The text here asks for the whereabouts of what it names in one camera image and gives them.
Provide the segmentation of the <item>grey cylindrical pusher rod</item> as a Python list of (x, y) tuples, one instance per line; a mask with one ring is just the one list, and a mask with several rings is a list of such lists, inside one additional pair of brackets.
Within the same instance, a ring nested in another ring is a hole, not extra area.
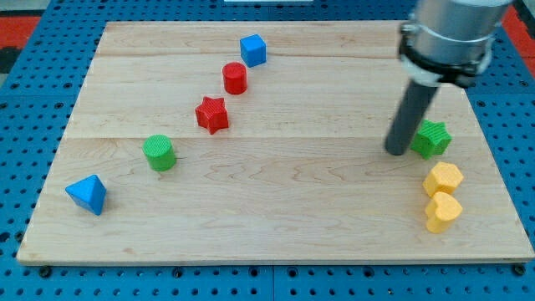
[(393, 156), (402, 156), (409, 149), (438, 87), (418, 84), (411, 80), (385, 138), (385, 150)]

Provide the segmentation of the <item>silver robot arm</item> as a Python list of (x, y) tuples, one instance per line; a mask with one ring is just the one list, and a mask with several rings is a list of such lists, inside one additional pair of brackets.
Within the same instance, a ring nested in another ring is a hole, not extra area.
[(443, 84), (466, 89), (492, 61), (494, 33), (512, 0), (421, 0), (400, 25), (398, 59), (409, 82), (385, 138), (405, 154)]

